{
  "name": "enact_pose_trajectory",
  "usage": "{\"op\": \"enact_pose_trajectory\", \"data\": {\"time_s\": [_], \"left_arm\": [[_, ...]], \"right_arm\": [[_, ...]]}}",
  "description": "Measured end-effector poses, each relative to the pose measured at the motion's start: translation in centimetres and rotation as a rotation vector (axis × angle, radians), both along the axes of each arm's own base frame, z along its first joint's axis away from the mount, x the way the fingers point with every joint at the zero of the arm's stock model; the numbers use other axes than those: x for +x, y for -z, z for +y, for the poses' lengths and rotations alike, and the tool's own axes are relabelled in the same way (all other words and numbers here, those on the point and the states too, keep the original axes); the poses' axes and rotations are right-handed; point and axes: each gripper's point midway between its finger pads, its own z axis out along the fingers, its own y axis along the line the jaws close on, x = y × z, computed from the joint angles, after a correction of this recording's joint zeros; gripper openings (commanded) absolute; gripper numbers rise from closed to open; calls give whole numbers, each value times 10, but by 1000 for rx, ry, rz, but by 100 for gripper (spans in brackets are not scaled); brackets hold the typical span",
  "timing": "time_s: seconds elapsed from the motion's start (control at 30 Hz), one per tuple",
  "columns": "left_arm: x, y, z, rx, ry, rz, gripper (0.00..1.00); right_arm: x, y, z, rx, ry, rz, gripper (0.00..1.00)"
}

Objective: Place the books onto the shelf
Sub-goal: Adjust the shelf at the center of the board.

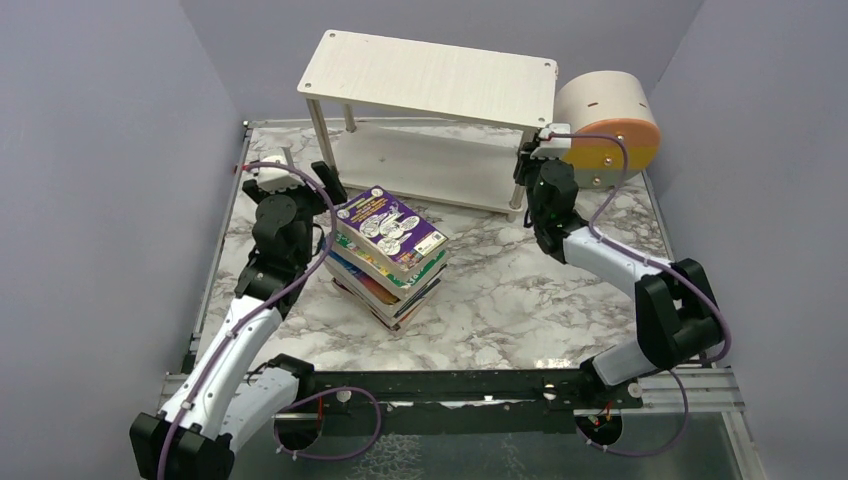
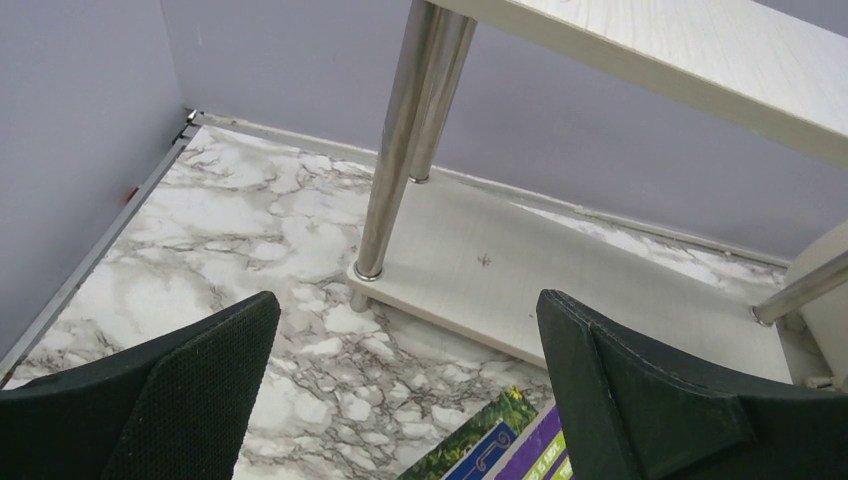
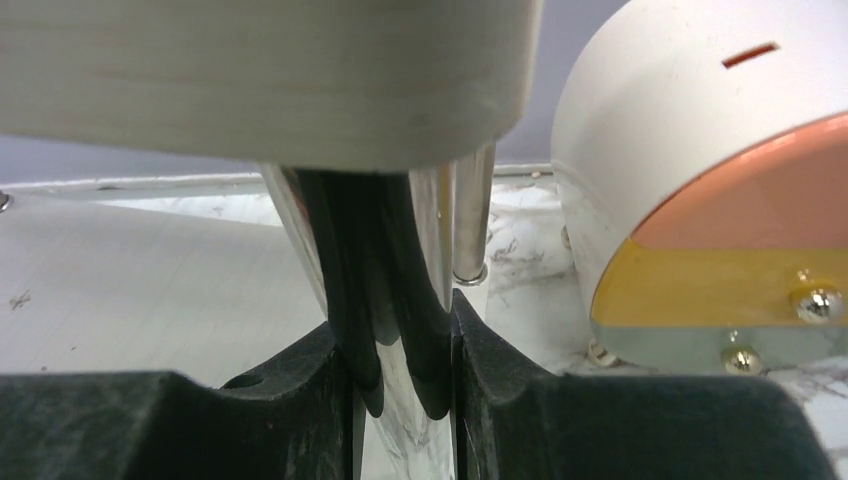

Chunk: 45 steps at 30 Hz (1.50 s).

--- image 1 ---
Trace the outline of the purple cartoon book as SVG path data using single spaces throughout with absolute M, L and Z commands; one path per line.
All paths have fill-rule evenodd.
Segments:
M 392 275 L 408 280 L 446 248 L 448 237 L 379 185 L 335 210 L 342 234 Z

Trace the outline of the green 104-storey treehouse book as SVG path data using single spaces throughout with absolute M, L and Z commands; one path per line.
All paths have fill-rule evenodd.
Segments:
M 410 276 L 405 278 L 390 271 L 387 261 L 378 260 L 341 233 L 335 234 L 333 251 L 399 298 L 409 297 L 438 278 L 450 257 L 449 253 L 443 250 L 426 264 L 414 267 Z

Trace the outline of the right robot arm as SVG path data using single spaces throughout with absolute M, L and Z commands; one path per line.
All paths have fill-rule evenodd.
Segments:
M 525 227 L 554 260 L 586 270 L 629 297 L 636 334 L 579 366 L 576 390 L 598 401 L 630 380 L 672 369 L 729 341 L 704 268 L 645 255 L 604 236 L 575 209 L 578 186 L 571 165 L 518 155 L 516 183 L 525 189 Z

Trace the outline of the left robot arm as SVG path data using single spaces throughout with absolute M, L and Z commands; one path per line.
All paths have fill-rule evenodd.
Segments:
M 321 248 L 316 216 L 347 200 L 336 168 L 312 163 L 307 175 L 285 163 L 245 165 L 242 189 L 257 205 L 254 247 L 239 276 L 225 322 L 184 383 L 154 414 L 140 413 L 130 441 L 143 479 L 227 479 L 245 419 L 225 422 L 236 391 L 261 346 L 286 318 L 307 279 L 325 261 L 337 231 L 331 217 Z

